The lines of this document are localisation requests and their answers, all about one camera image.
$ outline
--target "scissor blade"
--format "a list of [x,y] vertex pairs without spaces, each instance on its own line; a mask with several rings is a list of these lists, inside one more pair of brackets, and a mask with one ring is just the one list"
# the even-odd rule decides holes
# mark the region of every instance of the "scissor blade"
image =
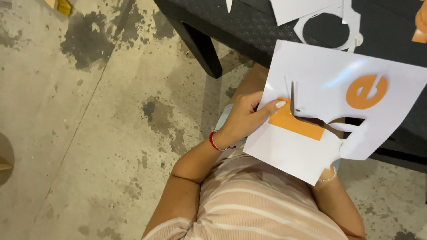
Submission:
[[294,92],[293,92],[293,81],[291,81],[291,106],[290,106],[290,108],[291,108],[291,114],[292,114],[292,116],[295,116],[295,95],[294,95]]

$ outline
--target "circular cutout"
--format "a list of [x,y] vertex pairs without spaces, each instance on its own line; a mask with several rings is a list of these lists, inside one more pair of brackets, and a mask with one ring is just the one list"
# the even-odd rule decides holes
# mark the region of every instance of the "circular cutout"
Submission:
[[342,18],[330,13],[310,18],[302,32],[304,36],[310,36],[330,48],[344,45],[350,35],[350,29],[347,24],[342,24]]

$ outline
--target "orange paper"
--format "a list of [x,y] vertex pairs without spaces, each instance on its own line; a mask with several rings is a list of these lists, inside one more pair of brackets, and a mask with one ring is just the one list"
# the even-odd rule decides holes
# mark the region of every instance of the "orange paper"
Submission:
[[279,110],[270,117],[268,123],[320,141],[325,131],[324,128],[296,119],[291,113],[289,98],[278,97],[277,99],[286,101],[287,104],[279,108]]

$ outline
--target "table leg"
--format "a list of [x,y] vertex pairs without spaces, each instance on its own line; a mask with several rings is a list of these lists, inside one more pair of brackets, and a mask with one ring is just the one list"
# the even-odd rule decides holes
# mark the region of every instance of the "table leg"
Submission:
[[222,75],[222,67],[211,38],[186,23],[169,17],[167,19],[206,73],[215,79],[219,78]]

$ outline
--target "red string bracelet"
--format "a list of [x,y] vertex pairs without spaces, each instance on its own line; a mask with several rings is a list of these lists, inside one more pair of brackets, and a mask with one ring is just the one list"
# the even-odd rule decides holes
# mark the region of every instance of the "red string bracelet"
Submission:
[[215,133],[216,133],[216,131],[213,131],[213,132],[211,132],[211,134],[210,134],[210,136],[209,136],[209,141],[211,142],[211,144],[212,144],[213,148],[215,148],[216,150],[221,151],[221,152],[223,152],[223,151],[225,151],[225,150],[227,150],[227,149],[233,149],[233,148],[236,148],[236,146],[233,146],[233,147],[229,146],[229,147],[228,147],[228,148],[226,148],[226,149],[219,149],[219,148],[215,145],[214,140],[212,139],[212,137],[214,136],[214,134],[215,134]]

